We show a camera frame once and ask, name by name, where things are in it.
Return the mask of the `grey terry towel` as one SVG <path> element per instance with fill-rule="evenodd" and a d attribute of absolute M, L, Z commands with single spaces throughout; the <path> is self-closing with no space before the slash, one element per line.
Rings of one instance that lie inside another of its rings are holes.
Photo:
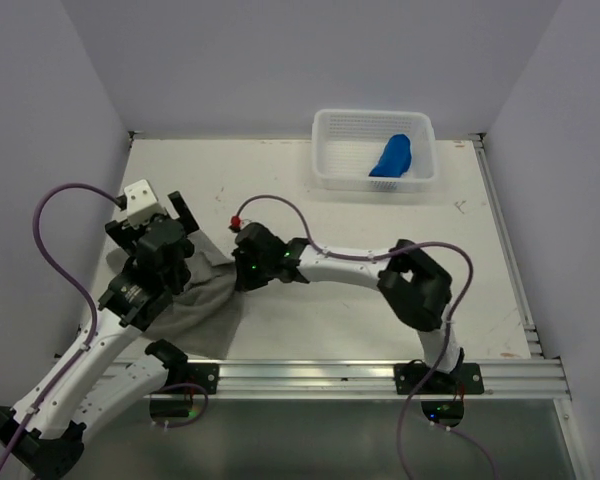
<path fill-rule="evenodd" d="M 164 339 L 191 356 L 224 360 L 243 319 L 236 267 L 203 231 L 192 233 L 189 240 L 194 246 L 193 256 L 186 260 L 189 282 L 134 347 Z"/>

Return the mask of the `blue microfiber towel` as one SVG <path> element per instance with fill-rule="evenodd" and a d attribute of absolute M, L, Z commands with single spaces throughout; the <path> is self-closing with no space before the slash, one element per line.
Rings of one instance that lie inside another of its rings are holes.
<path fill-rule="evenodd" d="M 410 169 L 411 164 L 411 141 L 404 134 L 396 134 L 388 140 L 369 176 L 400 178 Z"/>

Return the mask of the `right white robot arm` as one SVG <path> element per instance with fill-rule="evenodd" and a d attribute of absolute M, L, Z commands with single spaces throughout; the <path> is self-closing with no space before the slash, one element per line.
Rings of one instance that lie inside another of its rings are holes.
<path fill-rule="evenodd" d="M 452 277 L 413 242 L 400 240 L 387 250 L 333 252 L 307 238 L 284 242 L 256 222 L 235 224 L 231 230 L 236 234 L 237 290 L 253 291 L 277 280 L 377 291 L 397 319 L 417 332 L 429 387 L 444 393 L 460 382 L 464 351 L 450 326 Z"/>

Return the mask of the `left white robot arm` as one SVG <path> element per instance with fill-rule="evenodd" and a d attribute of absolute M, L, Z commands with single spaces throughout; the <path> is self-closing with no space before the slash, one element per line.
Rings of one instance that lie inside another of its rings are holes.
<path fill-rule="evenodd" d="M 179 192 L 168 199 L 171 217 L 150 187 L 120 196 L 126 214 L 105 230 L 127 254 L 122 271 L 98 301 L 91 325 L 49 373 L 14 406 L 0 406 L 0 442 L 36 479 L 64 477 L 103 426 L 150 393 L 173 393 L 188 379 L 187 356 L 165 340 L 108 383 L 100 379 L 113 361 L 163 314 L 191 278 L 191 233 L 199 226 Z"/>

